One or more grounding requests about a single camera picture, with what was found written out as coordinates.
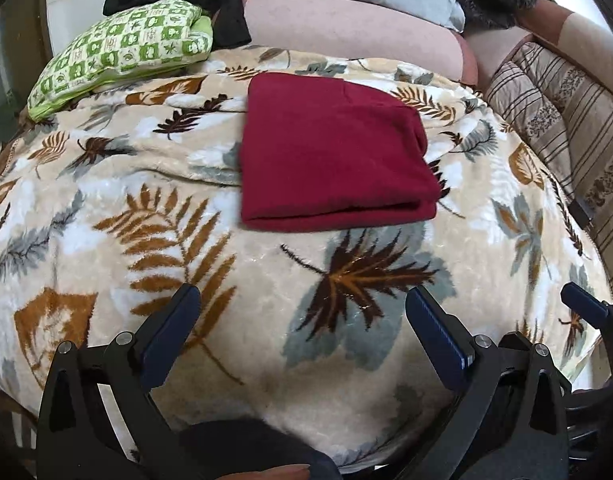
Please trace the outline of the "person's left hand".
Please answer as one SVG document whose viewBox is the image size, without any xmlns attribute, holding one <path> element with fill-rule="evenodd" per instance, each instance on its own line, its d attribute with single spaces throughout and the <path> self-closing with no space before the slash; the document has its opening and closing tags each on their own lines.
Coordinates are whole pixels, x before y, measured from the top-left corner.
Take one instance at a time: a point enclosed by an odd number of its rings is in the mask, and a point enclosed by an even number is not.
<svg viewBox="0 0 613 480">
<path fill-rule="evenodd" d="M 262 471 L 238 472 L 220 477 L 220 480 L 309 480 L 311 476 L 308 464 L 278 466 Z"/>
</svg>

